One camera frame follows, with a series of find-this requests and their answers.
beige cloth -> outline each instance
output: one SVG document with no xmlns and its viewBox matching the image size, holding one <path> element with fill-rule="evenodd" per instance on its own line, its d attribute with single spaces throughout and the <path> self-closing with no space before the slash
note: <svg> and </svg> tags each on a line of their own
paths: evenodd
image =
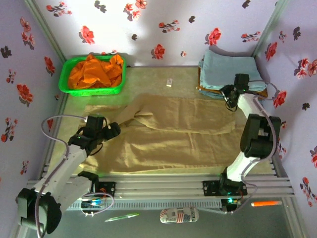
<svg viewBox="0 0 317 238">
<path fill-rule="evenodd" d="M 240 151 L 243 126 L 222 101 L 142 94 L 125 108 L 87 106 L 91 114 L 121 127 L 82 164 L 98 174 L 228 166 Z"/>
</svg>

green plastic basket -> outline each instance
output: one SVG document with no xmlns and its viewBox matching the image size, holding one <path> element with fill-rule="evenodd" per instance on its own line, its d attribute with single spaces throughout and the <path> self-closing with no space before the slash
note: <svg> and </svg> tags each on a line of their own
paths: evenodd
<svg viewBox="0 0 317 238">
<path fill-rule="evenodd" d="M 110 61 L 113 56 L 95 56 L 101 61 Z M 66 61 L 63 65 L 63 69 L 59 78 L 59 89 L 64 93 L 69 93 L 74 97 L 92 96 L 92 95 L 113 95 L 121 92 L 122 87 L 125 83 L 125 71 L 126 71 L 126 61 L 123 57 L 123 68 L 122 68 L 122 82 L 119 86 L 114 88 L 93 88 L 93 89 L 69 89 L 68 78 L 72 69 L 81 61 L 85 61 L 87 57 L 75 57 Z"/>
</svg>

orange marker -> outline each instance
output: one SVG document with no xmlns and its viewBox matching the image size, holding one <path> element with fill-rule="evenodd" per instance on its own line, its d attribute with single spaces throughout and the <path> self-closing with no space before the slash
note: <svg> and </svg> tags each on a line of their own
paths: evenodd
<svg viewBox="0 0 317 238">
<path fill-rule="evenodd" d="M 265 207 L 265 206 L 275 206 L 282 205 L 282 201 L 265 201 L 265 202 L 253 202 L 251 206 L 253 207 Z"/>
</svg>

robotic arm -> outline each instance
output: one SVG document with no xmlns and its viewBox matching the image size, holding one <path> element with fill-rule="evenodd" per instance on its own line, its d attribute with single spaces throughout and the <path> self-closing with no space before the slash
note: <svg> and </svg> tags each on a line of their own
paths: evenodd
<svg viewBox="0 0 317 238">
<path fill-rule="evenodd" d="M 19 224 L 36 230 L 36 199 L 39 200 L 39 223 L 42 233 L 52 233 L 58 226 L 62 212 L 88 192 L 99 191 L 98 175 L 81 172 L 66 186 L 76 168 L 103 141 L 120 134 L 116 122 L 103 127 L 105 118 L 88 116 L 86 126 L 80 128 L 68 142 L 69 152 L 63 154 L 55 168 L 32 189 L 23 188 L 18 197 Z"/>
<path fill-rule="evenodd" d="M 279 137 L 281 119 L 268 116 L 254 92 L 249 91 L 249 76 L 236 74 L 234 85 L 227 85 L 220 91 L 230 108 L 239 107 L 247 122 L 240 141 L 240 153 L 236 160 L 220 175 L 219 194 L 247 195 L 242 177 L 257 163 L 271 155 Z"/>
</svg>

wall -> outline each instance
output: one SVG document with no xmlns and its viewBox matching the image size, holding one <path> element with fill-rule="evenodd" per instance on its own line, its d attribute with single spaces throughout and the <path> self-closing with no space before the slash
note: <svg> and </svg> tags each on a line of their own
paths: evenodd
<svg viewBox="0 0 317 238">
<path fill-rule="evenodd" d="M 15 198 L 40 170 L 46 143 L 40 123 L 56 110 L 61 63 L 23 1 L 0 5 L 0 237 L 6 238 Z"/>
<path fill-rule="evenodd" d="M 277 0 L 34 0 L 66 58 L 114 54 L 128 65 L 197 65 L 205 50 L 250 56 Z"/>
<path fill-rule="evenodd" d="M 316 12 L 315 0 L 290 1 L 257 57 L 264 80 L 281 91 L 265 108 L 283 121 L 278 150 L 311 237 L 317 233 Z"/>
</svg>

